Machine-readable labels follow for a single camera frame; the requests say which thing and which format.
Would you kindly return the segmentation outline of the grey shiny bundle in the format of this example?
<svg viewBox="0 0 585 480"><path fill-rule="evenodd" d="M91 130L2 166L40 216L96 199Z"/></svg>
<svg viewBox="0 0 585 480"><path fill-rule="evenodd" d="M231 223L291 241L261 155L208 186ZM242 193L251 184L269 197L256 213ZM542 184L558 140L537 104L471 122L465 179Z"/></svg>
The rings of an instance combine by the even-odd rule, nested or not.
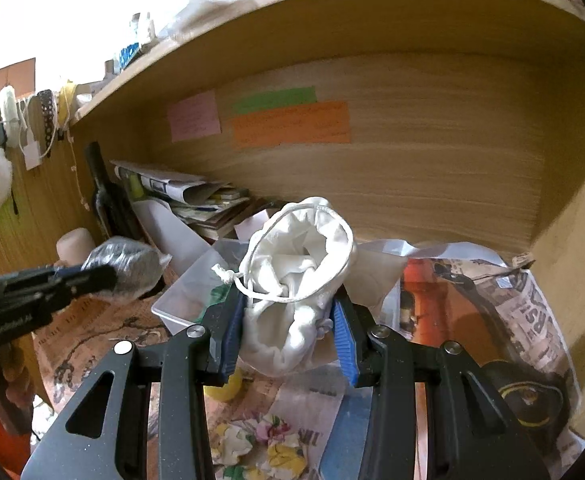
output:
<svg viewBox="0 0 585 480"><path fill-rule="evenodd" d="M93 296L110 304L129 304L163 290L163 272L171 260L154 246L116 236L93 249L81 269L98 269L106 278L106 285L91 291Z"/></svg>

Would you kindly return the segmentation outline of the green knitted cloth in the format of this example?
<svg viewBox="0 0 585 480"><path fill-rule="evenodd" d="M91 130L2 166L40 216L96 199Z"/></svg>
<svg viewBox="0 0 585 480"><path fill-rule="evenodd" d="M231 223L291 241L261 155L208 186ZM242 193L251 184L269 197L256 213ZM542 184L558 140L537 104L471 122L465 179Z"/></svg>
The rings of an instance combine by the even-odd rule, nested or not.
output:
<svg viewBox="0 0 585 480"><path fill-rule="evenodd" d="M208 308L217 306L218 304L224 304L228 294L230 293L229 284L221 284L215 286L210 292Z"/></svg>

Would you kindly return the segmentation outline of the white drawstring cloth bag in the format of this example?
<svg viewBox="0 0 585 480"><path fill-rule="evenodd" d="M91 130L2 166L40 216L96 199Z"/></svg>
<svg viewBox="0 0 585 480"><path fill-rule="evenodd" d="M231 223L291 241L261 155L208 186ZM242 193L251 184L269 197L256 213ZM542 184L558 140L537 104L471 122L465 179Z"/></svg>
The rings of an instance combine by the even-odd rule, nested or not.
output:
<svg viewBox="0 0 585 480"><path fill-rule="evenodd" d="M270 377L314 367L356 252L349 223L325 198L308 197L286 204L251 235L236 271L212 266L246 298L240 358Z"/></svg>

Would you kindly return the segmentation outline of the beige cylinder object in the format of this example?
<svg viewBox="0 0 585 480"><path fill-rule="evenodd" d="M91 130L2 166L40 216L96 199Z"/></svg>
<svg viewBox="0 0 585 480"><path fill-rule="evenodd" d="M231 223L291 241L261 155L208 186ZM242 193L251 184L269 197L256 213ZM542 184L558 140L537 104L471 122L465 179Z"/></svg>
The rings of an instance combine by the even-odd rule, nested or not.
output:
<svg viewBox="0 0 585 480"><path fill-rule="evenodd" d="M93 237L87 229L74 229L57 241L58 260L66 266L77 266L84 263L95 247Z"/></svg>

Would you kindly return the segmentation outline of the clear plastic storage box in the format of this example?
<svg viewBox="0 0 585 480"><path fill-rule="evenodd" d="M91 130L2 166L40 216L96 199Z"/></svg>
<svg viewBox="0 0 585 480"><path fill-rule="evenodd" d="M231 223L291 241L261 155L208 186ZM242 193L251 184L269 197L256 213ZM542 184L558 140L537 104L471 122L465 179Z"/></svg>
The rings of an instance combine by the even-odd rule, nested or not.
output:
<svg viewBox="0 0 585 480"><path fill-rule="evenodd" d="M222 281L212 268L238 270L246 255L247 242L222 238L201 255L155 302L151 312L160 318L170 335L192 325L210 304L215 287Z"/></svg>

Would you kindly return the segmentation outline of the black yellow round object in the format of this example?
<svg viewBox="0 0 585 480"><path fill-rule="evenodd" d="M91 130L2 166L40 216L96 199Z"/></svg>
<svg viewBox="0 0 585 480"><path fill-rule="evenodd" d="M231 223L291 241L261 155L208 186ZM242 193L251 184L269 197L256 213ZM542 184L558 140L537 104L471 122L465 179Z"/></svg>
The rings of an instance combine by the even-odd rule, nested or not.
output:
<svg viewBox="0 0 585 480"><path fill-rule="evenodd" d="M539 452L550 455L565 428L570 402L564 378L526 363L491 361L485 374L525 428Z"/></svg>

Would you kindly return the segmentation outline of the dark glass bottle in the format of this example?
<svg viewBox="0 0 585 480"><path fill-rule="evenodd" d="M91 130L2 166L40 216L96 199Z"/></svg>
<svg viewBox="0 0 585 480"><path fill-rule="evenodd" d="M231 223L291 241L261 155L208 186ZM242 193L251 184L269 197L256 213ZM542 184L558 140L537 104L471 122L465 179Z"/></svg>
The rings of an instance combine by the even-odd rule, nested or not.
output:
<svg viewBox="0 0 585 480"><path fill-rule="evenodd" d="M121 186L110 180L99 144L88 144L84 154L95 186L93 204L105 236L145 240L128 195Z"/></svg>

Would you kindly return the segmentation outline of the floral crumpled cloth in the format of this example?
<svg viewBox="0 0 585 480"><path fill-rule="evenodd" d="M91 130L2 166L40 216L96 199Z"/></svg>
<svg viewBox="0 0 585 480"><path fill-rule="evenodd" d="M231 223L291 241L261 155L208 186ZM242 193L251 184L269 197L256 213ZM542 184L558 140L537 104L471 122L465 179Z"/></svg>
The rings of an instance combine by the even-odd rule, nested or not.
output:
<svg viewBox="0 0 585 480"><path fill-rule="evenodd" d="M275 414L220 422L210 448L215 479L301 479L309 469L299 432Z"/></svg>

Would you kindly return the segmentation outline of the clear plastic box lid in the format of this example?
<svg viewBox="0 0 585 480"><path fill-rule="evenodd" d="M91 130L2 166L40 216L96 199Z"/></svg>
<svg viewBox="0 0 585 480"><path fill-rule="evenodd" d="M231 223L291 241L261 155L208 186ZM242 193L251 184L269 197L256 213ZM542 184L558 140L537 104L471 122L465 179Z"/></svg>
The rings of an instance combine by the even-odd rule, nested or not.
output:
<svg viewBox="0 0 585 480"><path fill-rule="evenodd" d="M172 257L170 266L176 275L183 275L208 251L210 245L169 207L155 200L138 200L132 208L151 243Z"/></svg>

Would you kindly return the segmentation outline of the blue sponge block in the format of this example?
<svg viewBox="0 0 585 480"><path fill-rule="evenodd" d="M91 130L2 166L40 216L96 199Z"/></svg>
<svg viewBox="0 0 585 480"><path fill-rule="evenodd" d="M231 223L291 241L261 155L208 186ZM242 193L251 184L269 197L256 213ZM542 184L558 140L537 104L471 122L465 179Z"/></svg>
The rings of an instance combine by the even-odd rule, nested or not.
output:
<svg viewBox="0 0 585 480"><path fill-rule="evenodd" d="M371 388L347 389L321 460L322 479L359 478L371 406Z"/></svg>

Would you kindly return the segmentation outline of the orange printed plastic bag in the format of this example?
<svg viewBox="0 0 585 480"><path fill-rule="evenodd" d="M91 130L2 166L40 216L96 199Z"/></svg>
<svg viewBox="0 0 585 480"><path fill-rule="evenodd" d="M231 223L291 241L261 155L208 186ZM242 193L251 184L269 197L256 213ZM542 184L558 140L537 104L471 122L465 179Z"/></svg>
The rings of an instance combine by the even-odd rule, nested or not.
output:
<svg viewBox="0 0 585 480"><path fill-rule="evenodd" d="M443 260L411 259L401 278L405 329L418 344L439 347L459 342L480 365L506 361L509 343L502 323L492 316L486 298L471 278Z"/></svg>

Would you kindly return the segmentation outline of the small white card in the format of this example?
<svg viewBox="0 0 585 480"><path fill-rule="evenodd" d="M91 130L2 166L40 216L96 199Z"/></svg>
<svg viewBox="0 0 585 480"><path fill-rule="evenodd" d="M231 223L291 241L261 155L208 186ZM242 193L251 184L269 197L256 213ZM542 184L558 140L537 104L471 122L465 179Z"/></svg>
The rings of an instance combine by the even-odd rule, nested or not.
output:
<svg viewBox="0 0 585 480"><path fill-rule="evenodd" d="M236 238L240 242L248 242L254 233L260 231L263 228L265 222L267 222L268 219L270 219L268 211L266 209L262 209L247 219L242 220L242 222L235 224L234 231Z"/></svg>

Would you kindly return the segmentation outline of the stack of newspapers and magazines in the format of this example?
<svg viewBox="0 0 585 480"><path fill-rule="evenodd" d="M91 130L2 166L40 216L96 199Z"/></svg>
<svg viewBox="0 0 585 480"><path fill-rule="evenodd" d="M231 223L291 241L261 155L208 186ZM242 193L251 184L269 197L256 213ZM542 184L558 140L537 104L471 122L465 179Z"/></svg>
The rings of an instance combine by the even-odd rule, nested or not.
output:
<svg viewBox="0 0 585 480"><path fill-rule="evenodd" d="M236 237L235 226L268 208L264 198L227 182L123 160L111 163L133 203L166 209L209 242Z"/></svg>

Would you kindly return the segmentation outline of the pink sticky note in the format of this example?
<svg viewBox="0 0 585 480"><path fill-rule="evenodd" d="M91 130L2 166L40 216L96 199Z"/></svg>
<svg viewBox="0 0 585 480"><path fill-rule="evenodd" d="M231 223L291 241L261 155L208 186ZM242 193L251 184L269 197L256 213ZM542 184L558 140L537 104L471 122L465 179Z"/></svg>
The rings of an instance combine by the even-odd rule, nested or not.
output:
<svg viewBox="0 0 585 480"><path fill-rule="evenodd" d="M166 117L173 143L216 136L222 132L213 90L170 105Z"/></svg>

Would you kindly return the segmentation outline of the green sticky note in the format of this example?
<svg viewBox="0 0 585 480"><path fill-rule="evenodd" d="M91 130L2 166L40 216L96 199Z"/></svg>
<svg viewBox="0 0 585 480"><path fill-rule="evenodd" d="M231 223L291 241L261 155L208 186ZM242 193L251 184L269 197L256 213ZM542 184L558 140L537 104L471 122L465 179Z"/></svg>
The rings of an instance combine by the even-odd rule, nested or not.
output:
<svg viewBox="0 0 585 480"><path fill-rule="evenodd" d="M317 102L314 87L270 90L244 96L233 104L235 115L247 115L276 108L313 104Z"/></svg>

